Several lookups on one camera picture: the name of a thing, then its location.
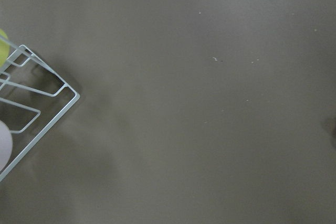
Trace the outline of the pink plastic cup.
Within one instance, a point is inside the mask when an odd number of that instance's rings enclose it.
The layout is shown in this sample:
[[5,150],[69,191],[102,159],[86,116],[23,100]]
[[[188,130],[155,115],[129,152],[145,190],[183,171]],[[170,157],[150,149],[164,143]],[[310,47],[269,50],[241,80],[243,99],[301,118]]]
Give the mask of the pink plastic cup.
[[13,138],[12,134],[8,128],[8,126],[1,121],[0,124],[0,158],[1,158],[1,166],[0,169],[1,171],[6,167],[8,164],[12,151],[13,151]]

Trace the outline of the yellow plastic cup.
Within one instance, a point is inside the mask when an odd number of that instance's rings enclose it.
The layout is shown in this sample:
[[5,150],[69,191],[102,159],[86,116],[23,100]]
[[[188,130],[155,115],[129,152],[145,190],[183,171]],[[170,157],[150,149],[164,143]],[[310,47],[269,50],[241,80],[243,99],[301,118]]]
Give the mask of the yellow plastic cup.
[[7,39],[8,39],[7,34],[2,29],[0,30],[0,33],[1,33],[0,66],[2,67],[9,56],[10,45],[7,43]]

